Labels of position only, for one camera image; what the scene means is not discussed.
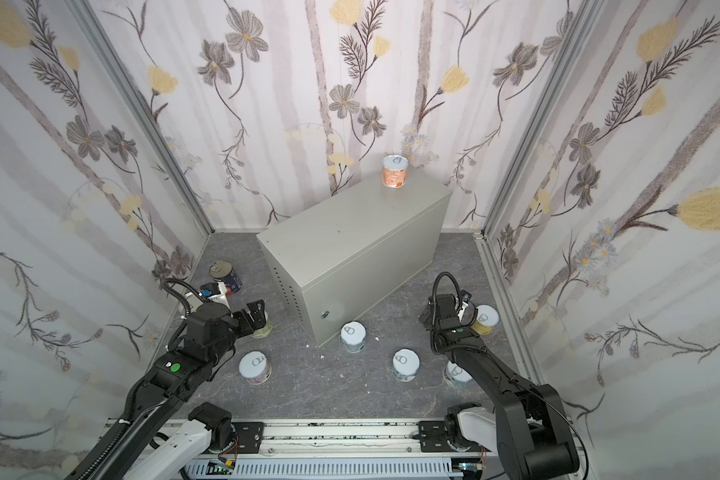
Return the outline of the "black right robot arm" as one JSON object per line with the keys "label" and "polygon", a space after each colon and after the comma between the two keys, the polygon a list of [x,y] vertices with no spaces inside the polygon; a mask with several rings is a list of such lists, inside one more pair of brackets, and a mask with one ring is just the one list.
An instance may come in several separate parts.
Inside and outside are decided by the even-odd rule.
{"label": "black right robot arm", "polygon": [[557,391],[530,382],[493,354],[460,321],[461,305],[452,295],[433,295],[420,322],[433,352],[469,374],[492,406],[451,407],[445,417],[447,441],[453,448],[476,444],[497,454],[511,479],[554,479],[577,472],[580,456]]}

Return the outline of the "orange labelled can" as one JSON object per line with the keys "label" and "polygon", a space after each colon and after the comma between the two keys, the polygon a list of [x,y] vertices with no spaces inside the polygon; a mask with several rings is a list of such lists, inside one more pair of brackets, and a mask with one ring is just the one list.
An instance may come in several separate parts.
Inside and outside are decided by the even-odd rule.
{"label": "orange labelled can", "polygon": [[382,160],[382,184],[388,188],[401,188],[407,178],[409,162],[402,155],[389,155]]}

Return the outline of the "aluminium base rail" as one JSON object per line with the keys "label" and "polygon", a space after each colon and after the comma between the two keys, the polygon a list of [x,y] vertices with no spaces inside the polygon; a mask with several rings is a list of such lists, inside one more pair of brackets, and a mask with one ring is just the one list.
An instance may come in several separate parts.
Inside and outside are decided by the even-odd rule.
{"label": "aluminium base rail", "polygon": [[453,448],[445,419],[324,419],[234,421],[205,405],[187,420],[170,420],[122,479],[190,479],[185,466],[242,459],[449,459],[462,479],[511,479],[498,455],[480,445]]}

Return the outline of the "pink labelled white-lid can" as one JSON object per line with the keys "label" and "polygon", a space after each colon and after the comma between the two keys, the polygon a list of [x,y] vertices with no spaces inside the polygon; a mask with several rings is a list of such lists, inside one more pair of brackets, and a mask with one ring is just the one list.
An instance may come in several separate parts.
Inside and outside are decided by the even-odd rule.
{"label": "pink labelled white-lid can", "polygon": [[263,352],[251,351],[240,359],[238,371],[249,384],[260,385],[271,377],[272,366]]}

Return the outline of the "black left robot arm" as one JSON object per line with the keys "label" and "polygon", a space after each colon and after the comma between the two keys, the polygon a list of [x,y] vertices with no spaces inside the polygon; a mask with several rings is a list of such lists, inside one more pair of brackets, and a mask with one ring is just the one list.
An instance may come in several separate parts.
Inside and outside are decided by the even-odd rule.
{"label": "black left robot arm", "polygon": [[69,479],[122,479],[153,440],[198,388],[210,382],[235,342],[264,328],[265,302],[242,310],[213,301],[184,315],[166,352],[137,380],[126,395],[123,411]]}

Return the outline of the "grey metal cabinet box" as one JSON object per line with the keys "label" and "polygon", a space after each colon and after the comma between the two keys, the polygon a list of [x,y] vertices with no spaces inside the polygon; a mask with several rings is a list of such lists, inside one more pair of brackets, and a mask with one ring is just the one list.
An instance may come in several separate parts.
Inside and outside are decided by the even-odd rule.
{"label": "grey metal cabinet box", "polygon": [[451,190],[413,170],[368,178],[257,236],[285,305],[315,345],[433,261]]}

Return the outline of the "green labelled can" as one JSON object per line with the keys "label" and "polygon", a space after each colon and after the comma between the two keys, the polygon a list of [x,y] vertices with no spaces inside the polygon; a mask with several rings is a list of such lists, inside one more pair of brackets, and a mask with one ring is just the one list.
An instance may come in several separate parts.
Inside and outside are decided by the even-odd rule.
{"label": "green labelled can", "polygon": [[273,323],[270,320],[269,314],[266,313],[264,326],[261,329],[255,330],[252,333],[252,336],[257,339],[265,338],[271,333],[272,330],[273,330]]}

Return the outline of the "dark blue tomato can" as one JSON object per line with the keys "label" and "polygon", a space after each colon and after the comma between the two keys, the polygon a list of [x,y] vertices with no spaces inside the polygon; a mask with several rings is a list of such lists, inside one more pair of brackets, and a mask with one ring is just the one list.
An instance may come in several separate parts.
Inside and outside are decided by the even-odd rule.
{"label": "dark blue tomato can", "polygon": [[242,288],[242,282],[232,266],[227,260],[217,260],[209,268],[210,276],[217,282],[222,282],[230,294],[237,293]]}

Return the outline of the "light blue can near cabinet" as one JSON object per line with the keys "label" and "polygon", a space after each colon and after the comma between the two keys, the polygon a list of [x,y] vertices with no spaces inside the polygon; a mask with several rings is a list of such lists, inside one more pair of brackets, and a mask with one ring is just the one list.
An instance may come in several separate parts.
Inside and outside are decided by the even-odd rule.
{"label": "light blue can near cabinet", "polygon": [[349,353],[358,353],[366,344],[366,329],[358,321],[348,322],[340,330],[340,339]]}

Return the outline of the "yellow labelled can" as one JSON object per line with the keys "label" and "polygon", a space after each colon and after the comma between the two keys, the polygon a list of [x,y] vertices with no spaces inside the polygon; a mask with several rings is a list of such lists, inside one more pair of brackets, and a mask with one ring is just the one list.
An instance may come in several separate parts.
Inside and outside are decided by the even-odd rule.
{"label": "yellow labelled can", "polygon": [[479,335],[490,334],[496,326],[500,323],[500,316],[497,310],[487,304],[478,305],[475,308],[475,321],[472,324],[472,328]]}

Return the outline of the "white-lid can front right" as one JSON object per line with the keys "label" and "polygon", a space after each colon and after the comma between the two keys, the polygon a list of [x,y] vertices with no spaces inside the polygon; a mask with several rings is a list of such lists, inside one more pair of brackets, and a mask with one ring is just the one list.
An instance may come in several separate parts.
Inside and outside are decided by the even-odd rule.
{"label": "white-lid can front right", "polygon": [[464,388],[472,381],[471,375],[453,362],[448,362],[444,368],[446,382],[454,388]]}

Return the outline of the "teal labelled white-lid can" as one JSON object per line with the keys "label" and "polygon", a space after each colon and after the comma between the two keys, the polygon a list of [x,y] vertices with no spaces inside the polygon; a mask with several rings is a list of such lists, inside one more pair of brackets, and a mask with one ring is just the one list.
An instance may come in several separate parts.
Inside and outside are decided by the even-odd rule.
{"label": "teal labelled white-lid can", "polygon": [[407,348],[398,350],[392,357],[393,374],[401,382],[412,381],[416,377],[420,365],[418,354]]}

